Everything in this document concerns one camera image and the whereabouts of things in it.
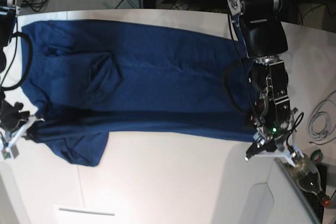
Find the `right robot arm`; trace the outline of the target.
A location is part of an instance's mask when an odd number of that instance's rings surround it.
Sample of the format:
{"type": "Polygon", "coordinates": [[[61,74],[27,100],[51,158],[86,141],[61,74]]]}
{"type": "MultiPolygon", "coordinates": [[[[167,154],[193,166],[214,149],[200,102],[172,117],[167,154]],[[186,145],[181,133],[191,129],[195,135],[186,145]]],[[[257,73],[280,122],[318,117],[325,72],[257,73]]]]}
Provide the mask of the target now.
{"type": "Polygon", "coordinates": [[[29,37],[18,30],[18,13],[23,0],[1,0],[1,72],[9,70],[7,67],[7,58],[4,53],[4,48],[7,47],[13,38],[18,41],[23,39],[28,46],[28,59],[24,72],[20,80],[6,87],[1,83],[1,155],[3,159],[15,159],[19,151],[16,143],[20,138],[27,138],[28,129],[36,122],[44,119],[36,115],[31,115],[30,112],[23,110],[23,104],[16,102],[14,105],[8,103],[5,98],[6,91],[13,91],[19,88],[26,78],[33,61],[33,47],[29,37]]]}

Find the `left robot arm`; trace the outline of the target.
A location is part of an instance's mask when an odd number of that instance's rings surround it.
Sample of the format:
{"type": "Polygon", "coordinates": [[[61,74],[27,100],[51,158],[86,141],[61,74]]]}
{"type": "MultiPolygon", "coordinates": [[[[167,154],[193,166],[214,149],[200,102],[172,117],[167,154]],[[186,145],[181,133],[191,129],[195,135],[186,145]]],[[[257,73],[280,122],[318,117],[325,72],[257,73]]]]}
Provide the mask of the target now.
{"type": "Polygon", "coordinates": [[[289,163],[319,146],[307,137],[315,106],[335,89],[335,34],[303,25],[302,2],[226,0],[237,59],[224,71],[224,90],[254,130],[245,153],[289,163]]]}

